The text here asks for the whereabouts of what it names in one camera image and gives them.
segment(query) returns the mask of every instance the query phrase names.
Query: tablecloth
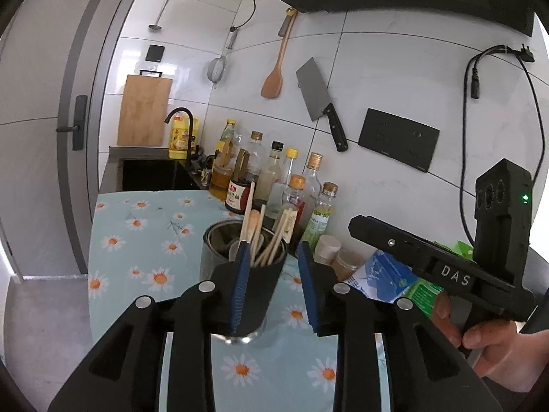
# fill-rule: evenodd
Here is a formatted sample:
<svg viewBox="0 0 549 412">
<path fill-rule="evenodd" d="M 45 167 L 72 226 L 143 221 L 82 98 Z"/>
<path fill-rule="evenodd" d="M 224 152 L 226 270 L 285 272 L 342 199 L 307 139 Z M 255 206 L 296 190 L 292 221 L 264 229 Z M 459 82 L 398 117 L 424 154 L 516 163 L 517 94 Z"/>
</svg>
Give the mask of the tablecloth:
<svg viewBox="0 0 549 412">
<path fill-rule="evenodd" d="M 161 301 L 198 283 L 202 235 L 212 224 L 239 217 L 208 192 L 102 194 L 95 207 L 89 260 L 94 342 L 137 297 Z M 160 411 L 166 410 L 168 336 Z M 249 344 L 212 339 L 212 372 L 218 412 L 331 411 L 337 337 L 319 338 L 307 322 L 297 270 L 289 256 L 267 310 L 266 328 Z M 383 350 L 379 352 L 386 373 Z M 382 382 L 383 409 L 389 410 Z"/>
</svg>

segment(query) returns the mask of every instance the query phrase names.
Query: daisy pattern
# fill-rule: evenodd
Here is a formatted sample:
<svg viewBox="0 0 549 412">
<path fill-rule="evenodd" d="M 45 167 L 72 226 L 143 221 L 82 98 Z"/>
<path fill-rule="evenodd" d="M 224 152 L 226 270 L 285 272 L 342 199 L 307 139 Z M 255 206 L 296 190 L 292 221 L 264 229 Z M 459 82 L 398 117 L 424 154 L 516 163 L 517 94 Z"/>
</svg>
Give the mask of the daisy pattern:
<svg viewBox="0 0 549 412">
<path fill-rule="evenodd" d="M 314 380 L 313 387 L 322 386 L 324 393 L 328 392 L 328 388 L 336 390 L 336 362 L 326 358 L 326 364 L 322 364 L 319 359 L 316 360 L 317 365 L 312 366 L 312 370 L 307 372 L 307 376 Z"/>
<path fill-rule="evenodd" d="M 101 297 L 101 295 L 106 291 L 109 286 L 109 279 L 101 275 L 100 272 L 96 271 L 95 276 L 91 276 L 88 279 L 88 293 L 89 296 L 93 299 L 96 297 Z"/>
<path fill-rule="evenodd" d="M 234 212 L 230 212 L 226 210 L 225 212 L 223 212 L 223 217 L 238 219 L 238 218 L 242 218 L 242 215 L 238 215 L 238 214 L 235 214 Z"/>
<path fill-rule="evenodd" d="M 137 203 L 134 203 L 132 204 L 132 209 L 146 209 L 147 207 L 149 207 L 149 202 L 137 202 Z"/>
<path fill-rule="evenodd" d="M 145 218 L 130 218 L 126 220 L 126 227 L 130 231 L 143 231 L 147 227 L 147 223 Z"/>
<path fill-rule="evenodd" d="M 194 229 L 193 225 L 185 225 L 180 229 L 179 234 L 184 236 L 184 237 L 192 235 L 192 234 L 194 234 L 193 229 Z"/>
<path fill-rule="evenodd" d="M 179 243 L 170 242 L 168 240 L 162 244 L 162 249 L 164 250 L 164 254 L 170 255 L 180 254 L 183 250 Z"/>
<path fill-rule="evenodd" d="M 303 291 L 303 287 L 301 286 L 301 278 L 293 274 L 286 273 L 286 275 L 288 276 L 286 283 L 290 285 L 290 289 L 301 293 Z"/>
<path fill-rule="evenodd" d="M 225 356 L 223 358 L 226 365 L 221 366 L 221 370 L 227 373 L 226 380 L 233 380 L 235 386 L 240 384 L 242 387 L 248 384 L 253 384 L 254 381 L 259 381 L 257 374 L 261 371 L 255 362 L 255 359 L 246 359 L 242 354 L 240 360 L 236 357 Z"/>
<path fill-rule="evenodd" d="M 192 206 L 194 204 L 194 200 L 192 198 L 178 198 L 177 202 L 182 206 Z"/>
<path fill-rule="evenodd" d="M 132 266 L 130 268 L 130 271 L 128 272 L 128 277 L 130 279 L 139 279 L 143 277 L 143 272 L 141 272 L 141 270 L 138 267 Z"/>
<path fill-rule="evenodd" d="M 175 276 L 168 274 L 169 271 L 169 268 L 153 270 L 147 274 L 147 280 L 144 280 L 143 284 L 150 285 L 149 291 L 172 291 Z"/>
<path fill-rule="evenodd" d="M 302 329 L 308 329 L 307 311 L 303 305 L 290 305 L 282 311 L 282 319 L 294 329 L 298 325 Z"/>
<path fill-rule="evenodd" d="M 103 249 L 108 249 L 109 252 L 118 251 L 124 243 L 125 241 L 122 240 L 119 236 L 110 236 L 105 237 L 103 240 L 101 240 L 101 247 Z"/>
</svg>

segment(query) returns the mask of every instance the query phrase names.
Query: black cable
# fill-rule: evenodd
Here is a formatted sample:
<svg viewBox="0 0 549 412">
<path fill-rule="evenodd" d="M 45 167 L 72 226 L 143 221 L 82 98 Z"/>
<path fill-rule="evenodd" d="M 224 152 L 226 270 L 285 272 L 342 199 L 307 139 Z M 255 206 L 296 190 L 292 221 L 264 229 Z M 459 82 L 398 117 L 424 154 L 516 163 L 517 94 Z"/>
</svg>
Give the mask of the black cable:
<svg viewBox="0 0 549 412">
<path fill-rule="evenodd" d="M 500 53 L 507 53 L 507 54 L 514 54 L 515 57 L 517 57 L 518 62 L 521 64 L 522 69 L 524 70 L 524 73 L 526 74 L 526 78 L 528 78 L 528 83 L 530 84 L 530 89 L 532 90 L 532 95 L 534 97 L 534 103 L 536 104 L 536 111 L 537 111 L 537 119 L 540 124 L 540 133 L 541 133 L 541 156 L 540 160 L 537 164 L 536 171 L 534 173 L 533 178 L 533 184 L 536 184 L 537 177 L 539 176 L 541 166 L 543 164 L 544 158 L 545 158 L 545 132 L 544 132 L 544 124 L 543 120 L 541 118 L 541 110 L 539 106 L 539 102 L 537 101 L 537 95 L 536 90 L 534 88 L 534 84 L 532 82 L 532 79 L 530 78 L 530 74 L 528 70 L 526 69 L 526 66 L 521 58 L 521 52 L 513 50 L 509 48 L 506 45 L 498 45 L 498 46 L 492 46 L 491 48 L 488 48 L 484 50 L 483 52 L 477 54 L 476 56 L 472 57 L 469 60 L 469 63 L 467 64 L 467 68 L 465 70 L 465 78 L 463 79 L 463 120 L 462 120 L 462 139 L 461 139 L 461 178 L 459 182 L 459 215 L 461 217 L 461 224 L 463 226 L 463 231 L 465 231 L 465 234 L 471 243 L 472 246 L 474 246 L 474 240 L 473 236 L 471 235 L 469 228 L 467 226 L 467 222 L 465 220 L 465 213 L 463 211 L 463 192 L 465 191 L 465 174 L 466 174 L 466 166 L 467 166 L 467 95 L 468 95 L 468 79 L 469 79 L 469 70 L 471 68 L 471 65 L 474 62 L 473 67 L 473 79 L 476 79 L 476 95 L 473 94 L 473 88 L 471 88 L 471 97 L 478 99 L 478 64 L 480 60 L 487 56 L 492 54 L 500 54 Z"/>
<path fill-rule="evenodd" d="M 231 26 L 231 32 L 236 31 L 238 28 L 242 28 L 246 23 L 248 23 L 252 19 L 252 17 L 254 16 L 256 9 L 257 9 L 257 3 L 254 0 L 254 10 L 252 11 L 252 15 L 250 15 L 250 17 L 244 23 L 242 23 L 240 26 Z"/>
<path fill-rule="evenodd" d="M 521 64 L 522 69 L 524 70 L 524 73 L 526 74 L 526 78 L 528 78 L 528 83 L 530 84 L 530 89 L 532 90 L 532 96 L 534 96 L 534 102 L 536 104 L 536 111 L 537 111 L 537 120 L 540 123 L 540 133 L 541 133 L 541 156 L 540 161 L 537 163 L 536 173 L 534 174 L 533 183 L 536 184 L 537 176 L 540 174 L 541 165 L 544 162 L 545 158 L 545 132 L 544 132 L 544 122 L 541 119 L 541 111 L 540 111 L 540 104 L 537 102 L 537 95 L 536 90 L 534 89 L 534 84 L 532 83 L 532 78 L 530 77 L 530 73 L 526 69 L 526 66 L 524 65 L 523 60 L 521 59 L 521 56 L 518 54 L 515 54 L 515 57 L 517 57 L 518 62 Z"/>
<path fill-rule="evenodd" d="M 474 56 L 465 69 L 465 78 L 463 79 L 463 119 L 462 119 L 462 129 L 461 129 L 461 179 L 459 181 L 459 215 L 461 217 L 461 224 L 463 226 L 463 231 L 467 236 L 471 246 L 475 245 L 473 236 L 469 232 L 467 222 L 465 220 L 465 213 L 463 212 L 463 191 L 465 187 L 465 169 L 467 165 L 467 87 L 469 84 L 469 70 L 473 62 L 480 57 L 480 54 Z"/>
</svg>

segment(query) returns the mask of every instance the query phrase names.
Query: gray floor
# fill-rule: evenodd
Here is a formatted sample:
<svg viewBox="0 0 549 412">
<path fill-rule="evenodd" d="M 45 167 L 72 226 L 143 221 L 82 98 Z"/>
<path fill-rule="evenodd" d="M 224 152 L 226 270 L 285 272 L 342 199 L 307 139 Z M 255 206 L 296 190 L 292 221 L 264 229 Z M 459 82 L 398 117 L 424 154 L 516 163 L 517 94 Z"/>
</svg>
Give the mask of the gray floor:
<svg viewBox="0 0 549 412">
<path fill-rule="evenodd" d="M 92 346 L 87 280 L 12 283 L 4 346 L 12 378 L 37 411 L 46 412 Z"/>
</svg>

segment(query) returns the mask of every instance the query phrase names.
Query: door handle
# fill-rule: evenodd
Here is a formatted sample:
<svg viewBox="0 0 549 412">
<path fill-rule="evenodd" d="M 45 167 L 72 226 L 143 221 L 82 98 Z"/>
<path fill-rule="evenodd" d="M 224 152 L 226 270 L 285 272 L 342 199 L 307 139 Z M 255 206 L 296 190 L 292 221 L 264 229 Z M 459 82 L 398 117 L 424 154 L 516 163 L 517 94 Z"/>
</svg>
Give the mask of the door handle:
<svg viewBox="0 0 549 412">
<path fill-rule="evenodd" d="M 72 127 L 57 127 L 56 132 L 57 133 L 76 133 L 80 130 L 79 125 L 73 125 Z"/>
<path fill-rule="evenodd" d="M 77 96 L 74 103 L 74 125 L 57 127 L 57 133 L 72 133 L 72 149 L 79 151 L 84 149 L 84 126 L 86 125 L 86 110 L 88 109 L 88 96 Z"/>
</svg>

